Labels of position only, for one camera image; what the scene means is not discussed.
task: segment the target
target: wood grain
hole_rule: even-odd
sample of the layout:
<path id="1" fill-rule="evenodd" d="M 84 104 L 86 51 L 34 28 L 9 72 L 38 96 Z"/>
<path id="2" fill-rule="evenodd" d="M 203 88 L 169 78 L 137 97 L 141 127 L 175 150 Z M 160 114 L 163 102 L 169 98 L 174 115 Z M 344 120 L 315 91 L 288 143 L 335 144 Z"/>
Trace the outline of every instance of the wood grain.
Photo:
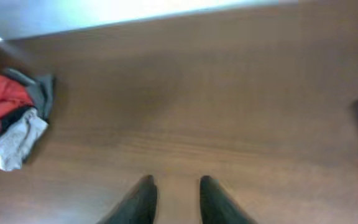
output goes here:
<path id="1" fill-rule="evenodd" d="M 57 89 L 28 165 L 0 171 L 0 223 L 96 223 L 145 174 L 156 223 L 200 223 L 206 174 L 259 223 L 358 223 L 358 1 L 11 44 L 52 65 Z"/>

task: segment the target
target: light gray cloth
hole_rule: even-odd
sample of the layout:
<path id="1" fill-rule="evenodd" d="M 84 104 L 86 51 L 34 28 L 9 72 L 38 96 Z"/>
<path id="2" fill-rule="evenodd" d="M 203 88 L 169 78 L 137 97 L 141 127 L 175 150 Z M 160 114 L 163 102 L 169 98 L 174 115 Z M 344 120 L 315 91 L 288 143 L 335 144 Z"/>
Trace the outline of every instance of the light gray cloth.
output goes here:
<path id="1" fill-rule="evenodd" d="M 12 124 L 0 137 L 0 169 L 21 169 L 32 146 L 44 133 L 48 124 L 38 117 L 37 110 L 26 111 L 18 122 Z"/>
<path id="2" fill-rule="evenodd" d="M 39 117 L 48 119 L 53 105 L 53 75 L 30 78 L 13 68 L 5 68 L 3 74 L 25 86 Z"/>

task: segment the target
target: white wall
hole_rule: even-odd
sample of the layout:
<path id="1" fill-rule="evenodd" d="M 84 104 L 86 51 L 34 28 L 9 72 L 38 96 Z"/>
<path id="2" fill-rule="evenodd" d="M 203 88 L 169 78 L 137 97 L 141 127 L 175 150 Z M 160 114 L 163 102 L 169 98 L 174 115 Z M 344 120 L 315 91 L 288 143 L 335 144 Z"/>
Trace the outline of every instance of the white wall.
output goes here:
<path id="1" fill-rule="evenodd" d="M 280 0 L 0 0 L 0 37 L 19 39 L 116 22 Z"/>

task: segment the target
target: pile of clothes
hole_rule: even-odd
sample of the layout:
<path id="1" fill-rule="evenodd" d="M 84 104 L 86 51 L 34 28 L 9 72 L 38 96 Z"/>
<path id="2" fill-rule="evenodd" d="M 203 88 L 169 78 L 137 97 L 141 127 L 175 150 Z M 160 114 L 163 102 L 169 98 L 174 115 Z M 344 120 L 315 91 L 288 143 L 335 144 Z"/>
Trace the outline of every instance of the pile of clothes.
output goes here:
<path id="1" fill-rule="evenodd" d="M 53 104 L 53 76 L 30 78 L 6 68 L 0 75 L 0 169 L 21 169 L 46 130 Z"/>

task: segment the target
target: wooden floor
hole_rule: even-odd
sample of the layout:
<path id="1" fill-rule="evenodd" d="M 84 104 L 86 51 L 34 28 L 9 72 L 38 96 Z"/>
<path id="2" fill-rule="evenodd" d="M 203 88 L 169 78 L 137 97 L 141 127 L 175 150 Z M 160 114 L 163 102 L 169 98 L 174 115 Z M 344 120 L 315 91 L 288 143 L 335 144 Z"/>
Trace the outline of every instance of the wooden floor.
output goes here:
<path id="1" fill-rule="evenodd" d="M 158 224 L 200 223 L 205 174 L 261 224 L 358 223 L 358 1 L 11 44 L 57 89 L 28 165 L 0 171 L 0 223 L 96 223 L 145 174 Z"/>

